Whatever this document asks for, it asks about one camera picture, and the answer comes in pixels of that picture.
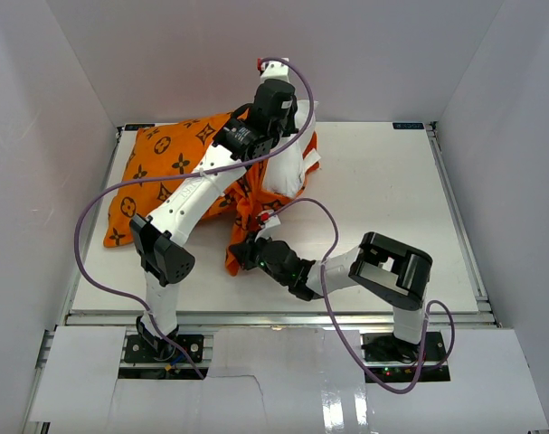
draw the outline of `cable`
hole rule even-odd
[[[426,343],[426,340],[427,340],[426,339],[427,326],[429,325],[429,313],[431,312],[431,306],[432,305],[441,306],[443,308],[443,310],[445,310],[445,313],[449,316],[450,326],[451,326],[451,342],[450,342],[450,345],[449,345],[449,350],[445,354],[445,357],[443,357],[443,359],[439,363],[435,364],[434,366],[431,366],[430,370],[437,369],[437,368],[441,367],[447,361],[447,359],[449,359],[451,351],[453,350],[453,346],[455,345],[455,323],[453,321],[453,317],[451,315],[451,312],[439,300],[432,300],[429,303],[427,303],[426,315],[425,315],[425,319],[423,320],[423,323],[422,323],[421,343],[419,344],[419,355],[417,357],[417,360],[418,360],[417,368],[415,370],[415,374],[412,377],[411,383],[403,389],[396,389],[396,388],[392,387],[391,385],[387,384],[386,382],[383,382],[370,369],[368,369],[368,367],[363,363],[361,358],[356,354],[353,347],[348,343],[348,341],[346,340],[345,334],[343,333],[342,329],[340,328],[340,325],[338,325],[338,322],[336,321],[335,312],[332,310],[332,307],[330,306],[330,300],[328,298],[328,291],[327,291],[325,263],[327,262],[327,259],[330,256],[330,254],[335,249],[336,245],[338,244],[338,225],[336,224],[335,218],[332,216],[332,214],[326,208],[325,205],[323,205],[321,202],[317,201],[316,199],[310,199],[310,198],[307,198],[307,197],[300,197],[298,199],[295,199],[291,203],[288,203],[287,205],[284,205],[282,208],[280,208],[279,210],[277,210],[276,212],[274,212],[270,216],[277,215],[277,214],[283,212],[284,210],[288,209],[290,206],[292,206],[296,203],[299,203],[299,202],[311,202],[311,203],[314,203],[315,205],[318,205],[318,207],[320,207],[322,209],[322,211],[324,211],[324,213],[328,216],[328,219],[332,223],[333,229],[335,230],[335,240],[332,243],[332,246],[330,246],[330,249],[327,250],[327,252],[324,254],[324,256],[322,257],[322,260],[321,260],[320,284],[322,286],[322,293],[323,293],[323,297],[325,299],[325,305],[327,306],[328,316],[330,317],[330,321],[332,322],[332,324],[333,324],[333,326],[336,330],[336,333],[338,334],[338,337],[340,338],[343,345],[345,346],[345,349],[351,355],[351,357],[356,362],[356,364],[358,364],[361,367],[361,369],[364,371],[364,373],[369,378],[371,378],[374,382],[376,382],[379,386],[381,386],[383,389],[387,390],[388,392],[392,392],[392,393],[395,393],[395,394],[398,394],[398,395],[403,395],[405,393],[408,393],[408,392],[412,391],[415,388],[415,386],[417,385],[417,383],[419,382],[419,378],[421,377],[421,371],[422,371],[422,367],[423,367],[423,359],[424,359],[424,354],[425,354],[425,343]]]
[[[296,141],[300,138],[300,136],[302,136],[304,134],[304,132],[307,130],[307,128],[309,127],[310,121],[312,120],[312,117],[314,116],[314,95],[312,93],[312,89],[310,88],[310,84],[308,83],[306,77],[291,62],[286,61],[284,59],[281,59],[279,57],[266,57],[266,58],[264,58],[260,61],[260,64],[262,64],[264,62],[269,62],[269,61],[278,61],[278,62],[288,66],[291,70],[294,71],[294,73],[296,75],[298,75],[298,78],[300,79],[300,81],[302,81],[302,84],[304,85],[304,87],[307,91],[307,94],[308,94],[308,115],[307,115],[307,119],[304,123],[304,126],[285,145],[281,146],[279,149],[275,149],[270,154],[267,154],[265,156],[261,156],[261,157],[258,157],[258,158],[253,158],[252,160],[249,160],[249,161],[240,162],[240,163],[237,163],[235,165],[229,165],[227,167],[218,167],[218,168],[215,168],[215,169],[206,170],[206,171],[204,171],[206,174],[208,174],[208,175],[219,174],[220,172],[225,172],[227,170],[238,169],[240,167],[249,167],[251,165],[259,163],[260,161],[264,161],[264,160],[267,160],[269,158],[272,158],[273,156],[277,156],[278,154],[284,152],[288,147],[290,147],[294,143],[296,143]],[[77,263],[77,267],[79,268],[79,271],[80,271],[81,275],[91,285],[93,285],[95,288],[101,289],[102,291],[105,291],[109,294],[113,294],[115,296],[120,296],[120,297],[126,297],[126,298],[130,298],[134,301],[137,301],[144,308],[145,312],[149,316],[149,319],[151,321],[151,325],[154,327],[154,330],[156,330],[156,333],[159,336],[161,336],[161,338],[165,342],[172,345],[175,349],[177,349],[180,353],[182,353],[185,357],[185,360],[187,360],[187,362],[189,364],[191,364],[192,367],[194,368],[195,373],[197,373],[198,376],[201,379],[203,379],[204,375],[197,368],[197,366],[195,365],[194,361],[192,360],[190,355],[187,353],[187,351],[184,348],[182,348],[181,345],[179,345],[176,342],[169,339],[159,329],[159,327],[157,326],[156,319],[150,313],[151,309],[149,308],[149,305],[147,304],[147,302],[144,299],[142,299],[138,296],[134,296],[133,294],[129,294],[128,292],[123,292],[123,291],[119,291],[117,289],[107,287],[107,286],[99,283],[97,280],[95,280],[88,273],[88,271],[85,269],[85,266],[83,265],[83,259],[81,258],[81,249],[80,249],[80,234],[81,234],[81,227],[83,225],[83,222],[85,221],[85,218],[87,217],[87,214],[89,213],[91,208],[93,208],[93,206],[95,206],[95,204],[97,202],[99,202],[101,200],[101,198],[103,196],[105,196],[106,194],[111,193],[115,190],[118,190],[121,187],[125,187],[126,185],[141,184],[141,183],[157,183],[157,182],[160,182],[160,181],[171,181],[171,180],[177,180],[177,179],[195,178],[195,177],[199,177],[199,176],[201,176],[201,174],[196,172],[196,173],[183,174],[183,175],[168,175],[168,176],[156,176],[156,177],[150,177],[150,178],[132,179],[132,180],[129,180],[129,181],[124,181],[122,183],[114,184],[111,187],[106,188],[101,193],[99,193],[97,196],[95,196],[93,199],[91,199],[90,202],[81,211],[79,219],[77,220],[77,223],[75,224],[75,232],[73,234],[73,252],[75,254],[75,262]]]
[[[170,363],[167,364],[166,369],[169,367],[170,369],[175,366],[176,363],[181,362],[182,359],[184,359],[184,355],[180,354],[178,355],[174,360],[172,360]]]

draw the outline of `black bracket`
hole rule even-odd
[[[230,253],[242,269],[261,269],[301,300],[321,298],[307,286],[314,260],[299,258],[285,241],[273,241],[272,238],[256,240],[256,234],[251,232],[245,241],[230,246]]]
[[[257,88],[254,102],[236,109],[215,134],[214,145],[232,152],[233,160],[265,156],[281,137],[297,132],[294,116],[298,103],[294,92],[294,86],[286,81],[265,80]],[[246,119],[237,119],[246,109]]]
[[[440,332],[427,332],[424,363],[437,363],[447,350]],[[372,365],[369,369],[383,382],[410,382],[417,369],[419,346],[409,344],[389,333],[363,335],[364,360]],[[365,376],[366,382],[374,382]],[[448,365],[423,366],[419,382],[449,382]]]
[[[141,267],[156,276],[162,287],[179,283],[190,274],[195,257],[171,241],[169,232],[160,232],[139,214],[133,216],[129,229],[141,257]]]
[[[178,335],[172,338],[178,345],[184,348],[195,363],[200,363],[204,358],[203,335]],[[125,363],[160,363],[170,362],[179,355],[179,351],[171,351],[161,357],[154,349],[144,342],[140,335],[128,336],[126,352],[123,356]]]
[[[376,232],[366,233],[360,248],[348,276],[391,306],[419,310],[429,282],[431,256]],[[393,260],[390,270],[382,267],[388,259]]]

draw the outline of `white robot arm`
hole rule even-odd
[[[298,105],[288,75],[288,66],[270,62],[261,74],[254,102],[232,113],[194,169],[201,176],[184,180],[146,218],[136,214],[129,224],[146,272],[146,302],[159,330],[170,338],[178,330],[175,308],[179,283],[195,263],[184,249],[192,229],[212,203],[244,176],[245,162],[265,156],[297,133],[294,115]],[[238,119],[246,109],[246,119]],[[231,169],[216,171],[224,167]],[[137,330],[158,354],[167,348],[148,315],[137,319]]]
[[[285,241],[274,241],[270,233],[278,225],[278,216],[270,217],[260,231],[230,251],[243,269],[264,270],[296,297],[322,298],[322,262],[301,259]],[[431,265],[424,251],[368,232],[357,247],[325,262],[327,294],[355,285],[368,289],[393,307],[394,337],[417,345]]]

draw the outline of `white table surface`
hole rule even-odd
[[[108,184],[121,179],[137,132],[124,132]],[[424,130],[394,130],[391,123],[317,124],[321,168],[308,179],[304,197],[324,203],[340,230],[336,254],[357,245],[368,231],[380,232],[427,251],[433,257],[428,299],[453,312],[477,312],[477,303],[431,145]],[[99,210],[86,259],[99,282],[145,297],[146,283],[133,245],[106,249],[103,237],[113,193]],[[320,259],[332,243],[327,217],[300,203],[281,214],[275,238],[285,240],[306,259]],[[234,215],[200,223],[186,248],[195,255],[194,271],[184,280],[178,312],[321,313],[322,300],[304,302],[260,270],[231,277],[223,266]],[[333,293],[332,306],[343,313],[383,313],[389,306],[361,287]],[[137,312],[138,303],[79,282],[73,312]]]

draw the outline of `orange pillowcase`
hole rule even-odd
[[[154,176],[189,174],[200,163],[215,133],[226,123],[230,113],[192,119],[174,125],[139,129],[136,144],[129,156],[123,181]],[[316,133],[304,156],[317,147]],[[245,240],[248,231],[258,229],[256,217],[267,209],[278,210],[292,199],[262,190],[268,160],[253,165],[233,183],[206,212],[203,219],[236,210],[231,245]],[[308,173],[318,168],[312,166]],[[109,227],[103,240],[105,247],[116,247],[133,241],[129,221],[136,214],[147,216],[166,200],[182,180],[132,184],[122,187],[109,206]],[[239,265],[226,250],[226,268],[236,275]]]

